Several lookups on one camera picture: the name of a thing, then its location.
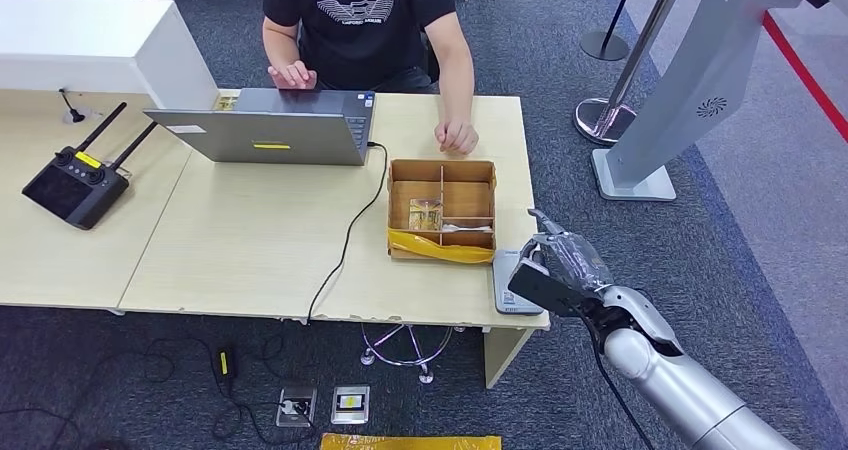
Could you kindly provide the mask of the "person's right hand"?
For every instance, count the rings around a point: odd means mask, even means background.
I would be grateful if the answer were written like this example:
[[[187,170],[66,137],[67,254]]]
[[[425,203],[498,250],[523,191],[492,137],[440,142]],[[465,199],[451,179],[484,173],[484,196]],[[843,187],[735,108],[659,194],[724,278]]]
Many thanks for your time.
[[[267,71],[275,87],[280,90],[313,90],[318,83],[317,73],[308,69],[301,60],[279,68],[269,66]]]

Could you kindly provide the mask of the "person's left hand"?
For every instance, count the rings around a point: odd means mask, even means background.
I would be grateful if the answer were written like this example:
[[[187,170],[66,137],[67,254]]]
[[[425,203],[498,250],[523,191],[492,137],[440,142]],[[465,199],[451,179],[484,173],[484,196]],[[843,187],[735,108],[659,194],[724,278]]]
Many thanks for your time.
[[[479,143],[479,135],[470,121],[454,119],[440,122],[434,136],[443,153],[470,154]]]

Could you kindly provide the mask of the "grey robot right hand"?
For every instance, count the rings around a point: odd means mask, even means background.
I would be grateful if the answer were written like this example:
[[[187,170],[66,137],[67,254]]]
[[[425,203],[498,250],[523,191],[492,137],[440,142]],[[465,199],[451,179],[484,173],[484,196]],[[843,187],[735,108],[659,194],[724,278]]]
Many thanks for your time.
[[[598,292],[615,283],[609,267],[582,235],[567,231],[541,210],[529,208],[527,212],[543,230],[525,243],[520,251],[520,263],[529,263],[583,293]]]

